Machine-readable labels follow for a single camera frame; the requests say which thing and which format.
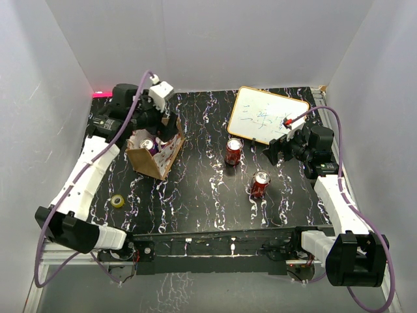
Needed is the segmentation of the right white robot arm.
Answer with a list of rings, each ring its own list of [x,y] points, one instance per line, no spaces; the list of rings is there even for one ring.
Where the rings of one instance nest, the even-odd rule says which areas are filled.
[[[263,151],[275,165],[279,155],[303,162],[304,173],[313,179],[313,189],[323,201],[334,229],[334,239],[317,228],[297,227],[291,241],[291,253],[300,259],[314,255],[325,266],[333,286],[379,287],[386,267],[385,236],[377,237],[352,211],[345,181],[338,176],[339,166],[332,152],[334,132],[314,126],[308,136],[301,130],[270,141]]]

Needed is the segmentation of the brown canvas tote bag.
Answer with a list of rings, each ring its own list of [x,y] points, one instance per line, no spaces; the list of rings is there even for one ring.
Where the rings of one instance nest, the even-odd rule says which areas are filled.
[[[144,147],[140,147],[140,142],[144,139],[154,140],[156,137],[145,129],[133,131],[132,135],[127,139],[126,154],[134,171],[162,181],[166,179],[185,141],[179,118],[177,118],[176,126],[178,133],[165,145],[162,143],[158,145],[154,141],[158,150],[155,154],[152,154]]]

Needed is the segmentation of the purple soda can front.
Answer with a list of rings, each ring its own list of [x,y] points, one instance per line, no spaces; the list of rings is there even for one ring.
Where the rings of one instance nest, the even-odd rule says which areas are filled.
[[[158,152],[158,146],[152,138],[144,138],[139,143],[140,149],[146,149],[152,156]]]

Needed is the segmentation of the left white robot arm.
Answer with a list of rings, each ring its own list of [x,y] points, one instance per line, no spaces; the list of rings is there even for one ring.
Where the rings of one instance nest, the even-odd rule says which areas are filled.
[[[120,260],[134,254],[134,244],[123,230],[88,222],[91,202],[107,169],[123,145],[138,130],[151,138],[173,145],[179,136],[178,116],[165,118],[165,106],[174,88],[155,78],[149,89],[120,83],[112,91],[111,102],[92,118],[81,154],[70,177],[48,207],[39,207],[35,220],[40,238],[76,252],[111,250]]]

